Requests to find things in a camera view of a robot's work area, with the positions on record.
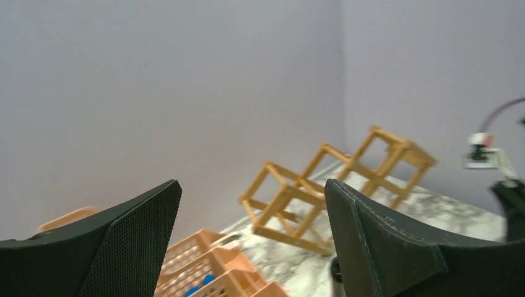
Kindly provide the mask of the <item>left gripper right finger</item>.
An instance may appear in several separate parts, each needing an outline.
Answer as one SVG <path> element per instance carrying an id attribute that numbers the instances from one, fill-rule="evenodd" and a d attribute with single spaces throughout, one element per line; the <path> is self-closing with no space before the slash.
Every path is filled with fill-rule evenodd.
<path id="1" fill-rule="evenodd" d="M 337 179 L 324 195 L 347 296 L 524 295 L 524 239 L 442 230 Z"/>

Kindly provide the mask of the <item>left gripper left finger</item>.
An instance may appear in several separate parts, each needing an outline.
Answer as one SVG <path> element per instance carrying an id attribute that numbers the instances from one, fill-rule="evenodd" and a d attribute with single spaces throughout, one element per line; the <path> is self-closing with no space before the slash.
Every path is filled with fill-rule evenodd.
<path id="1" fill-rule="evenodd" d="M 153 296 L 182 189 L 169 180 L 87 218 L 1 242 L 2 296 Z"/>

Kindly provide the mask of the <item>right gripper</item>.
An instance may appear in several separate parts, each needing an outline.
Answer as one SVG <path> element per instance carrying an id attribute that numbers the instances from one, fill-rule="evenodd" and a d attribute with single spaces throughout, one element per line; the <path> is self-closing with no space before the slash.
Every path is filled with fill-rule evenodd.
<path id="1" fill-rule="evenodd" d="M 495 182 L 491 191 L 501 204 L 506 218 L 506 240 L 524 239 L 524 183 L 521 179 Z"/>

